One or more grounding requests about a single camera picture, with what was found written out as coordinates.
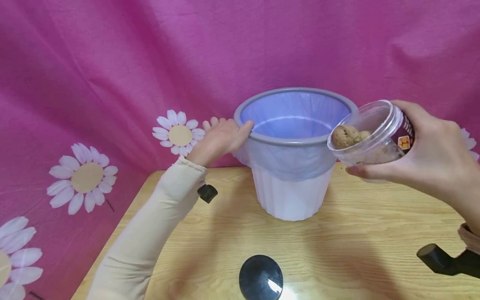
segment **wooden table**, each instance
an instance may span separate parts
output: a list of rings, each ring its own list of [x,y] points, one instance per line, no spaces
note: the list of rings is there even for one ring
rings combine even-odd
[[[145,182],[73,300],[85,299],[100,260],[162,173]],[[175,229],[147,300],[242,300],[239,270],[256,254],[282,268],[281,300],[480,299],[480,280],[434,274],[416,257],[431,242],[452,256],[464,250],[456,233],[462,219],[433,198],[399,185],[364,183],[337,164],[319,212],[287,222],[260,207],[250,169],[212,169],[208,182],[219,195],[211,204],[199,201]]]

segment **pink fabric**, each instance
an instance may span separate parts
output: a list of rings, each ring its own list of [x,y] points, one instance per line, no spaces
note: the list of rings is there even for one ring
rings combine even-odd
[[[43,273],[26,294],[69,299],[148,174],[176,160],[152,136],[167,110],[201,123],[308,86],[416,101],[478,136],[479,15],[475,0],[0,1],[0,226],[36,229],[25,247]],[[75,143],[118,168],[114,211],[49,204]]]

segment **jar label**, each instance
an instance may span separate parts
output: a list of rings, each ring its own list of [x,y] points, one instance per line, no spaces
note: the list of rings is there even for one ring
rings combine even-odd
[[[407,154],[415,142],[415,130],[405,113],[402,112],[402,115],[402,125],[392,135],[391,139],[396,143],[403,154]]]

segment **flower center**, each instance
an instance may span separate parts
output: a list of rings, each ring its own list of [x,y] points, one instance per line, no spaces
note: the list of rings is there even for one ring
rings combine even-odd
[[[87,163],[72,175],[72,186],[77,192],[91,192],[102,181],[102,178],[102,167],[97,163]]]
[[[187,126],[176,125],[168,132],[168,139],[177,146],[186,146],[192,141],[192,132]]]
[[[7,282],[11,270],[12,264],[10,263],[8,255],[0,250],[0,287],[3,287],[3,285]]]

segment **walnut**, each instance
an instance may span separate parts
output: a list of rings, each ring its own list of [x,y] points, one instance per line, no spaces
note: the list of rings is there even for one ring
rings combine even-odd
[[[336,149],[345,149],[360,143],[371,134],[369,131],[359,132],[353,126],[339,125],[333,130],[332,143]]]

